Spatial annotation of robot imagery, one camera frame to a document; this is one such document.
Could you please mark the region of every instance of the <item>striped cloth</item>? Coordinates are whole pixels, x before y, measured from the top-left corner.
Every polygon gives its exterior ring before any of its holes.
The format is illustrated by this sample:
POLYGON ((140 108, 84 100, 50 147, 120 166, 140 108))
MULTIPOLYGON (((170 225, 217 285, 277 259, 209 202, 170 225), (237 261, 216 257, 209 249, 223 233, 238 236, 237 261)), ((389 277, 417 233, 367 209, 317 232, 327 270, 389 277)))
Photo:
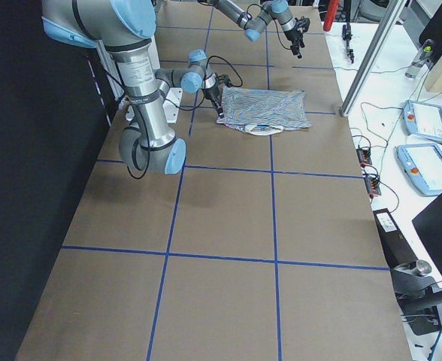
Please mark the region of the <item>striped cloth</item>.
POLYGON ((304 91, 279 92, 228 88, 223 89, 224 124, 245 132, 246 126, 274 127, 285 130, 308 128, 311 123, 304 114, 304 91))

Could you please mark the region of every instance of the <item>black stand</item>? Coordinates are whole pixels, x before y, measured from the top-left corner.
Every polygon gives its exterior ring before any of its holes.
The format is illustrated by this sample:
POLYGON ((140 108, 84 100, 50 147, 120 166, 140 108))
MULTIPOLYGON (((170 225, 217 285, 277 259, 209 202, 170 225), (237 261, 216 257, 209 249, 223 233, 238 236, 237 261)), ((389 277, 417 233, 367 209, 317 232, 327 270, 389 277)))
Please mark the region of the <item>black stand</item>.
POLYGON ((347 18, 347 23, 346 25, 343 25, 343 40, 346 41, 347 43, 347 56, 348 59, 351 60, 351 63, 353 64, 355 62, 355 54, 353 52, 353 49, 350 48, 350 40, 352 37, 351 34, 351 25, 350 25, 350 21, 351 21, 351 0, 344 0, 343 3, 343 7, 344 7, 344 13, 345 13, 345 17, 347 18))
POLYGON ((392 281, 403 314, 415 335, 438 332, 442 323, 442 288, 433 277, 415 276, 404 270, 392 269, 392 281))

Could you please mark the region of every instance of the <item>silver cylinder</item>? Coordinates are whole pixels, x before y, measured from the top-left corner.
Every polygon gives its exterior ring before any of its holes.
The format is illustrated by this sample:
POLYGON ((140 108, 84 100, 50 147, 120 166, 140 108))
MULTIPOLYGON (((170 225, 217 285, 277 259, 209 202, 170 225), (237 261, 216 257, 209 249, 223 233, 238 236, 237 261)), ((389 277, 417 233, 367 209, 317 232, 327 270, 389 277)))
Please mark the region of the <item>silver cylinder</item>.
POLYGON ((220 0, 217 5, 214 5, 214 7, 235 23, 238 23, 240 16, 244 13, 243 9, 229 0, 220 0))
POLYGON ((176 136, 174 130, 166 122, 166 116, 162 107, 163 102, 163 98, 160 96, 154 102, 132 106, 136 116, 135 119, 138 121, 139 129, 142 133, 139 141, 142 147, 148 147, 143 120, 146 121, 149 147, 151 148, 162 147, 176 136))
POLYGON ((158 89, 148 47, 149 44, 134 50, 109 52, 117 62, 129 96, 147 96, 158 89))

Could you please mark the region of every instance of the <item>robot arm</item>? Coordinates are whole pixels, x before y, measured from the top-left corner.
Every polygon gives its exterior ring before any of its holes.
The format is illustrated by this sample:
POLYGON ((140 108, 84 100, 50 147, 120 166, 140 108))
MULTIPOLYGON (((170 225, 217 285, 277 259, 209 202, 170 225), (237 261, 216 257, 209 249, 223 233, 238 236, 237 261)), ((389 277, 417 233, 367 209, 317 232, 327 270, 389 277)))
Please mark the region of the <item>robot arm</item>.
MULTIPOLYGON (((253 19, 230 0, 209 2, 245 29, 255 41, 272 21, 280 22, 292 42, 293 54, 301 57, 302 37, 309 20, 293 19, 286 0, 266 2, 253 19)), ((181 86, 188 93, 202 89, 220 117, 219 81, 203 50, 189 54, 184 69, 153 71, 148 55, 156 30, 156 15, 150 0, 42 0, 44 31, 54 40, 78 47, 96 48, 102 40, 120 70, 124 90, 135 117, 120 139, 120 155, 129 168, 140 171, 178 173, 186 145, 168 126, 162 107, 169 88, 181 86)))
POLYGON ((310 20, 293 16, 286 0, 263 2, 259 15, 253 18, 251 14, 241 9, 231 0, 198 0, 198 2, 214 6, 229 19, 244 29, 244 34, 251 41, 258 40, 262 32, 272 20, 276 20, 286 38, 291 41, 293 55, 301 58, 301 49, 304 47, 303 33, 308 31, 310 20))

